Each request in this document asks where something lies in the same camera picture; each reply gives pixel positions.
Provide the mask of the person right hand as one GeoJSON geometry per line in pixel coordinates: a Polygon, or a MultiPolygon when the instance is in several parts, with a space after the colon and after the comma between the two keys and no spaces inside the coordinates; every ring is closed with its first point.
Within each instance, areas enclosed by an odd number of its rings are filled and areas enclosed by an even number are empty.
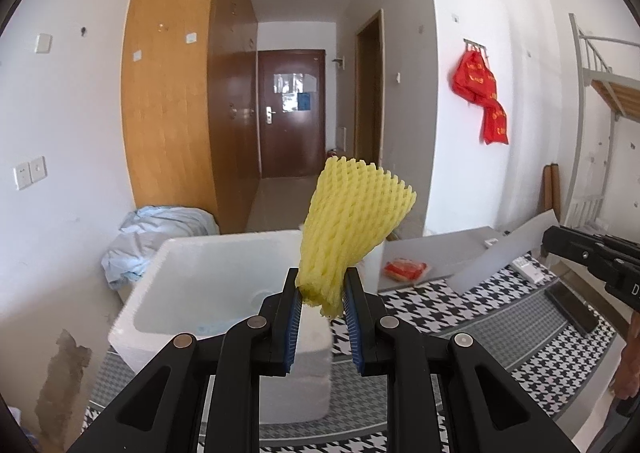
{"type": "Polygon", "coordinates": [[[640,314],[634,312],[631,317],[626,346],[620,356],[620,365],[616,369],[613,392],[616,398],[627,400],[635,397],[639,391],[640,376],[640,314]]]}

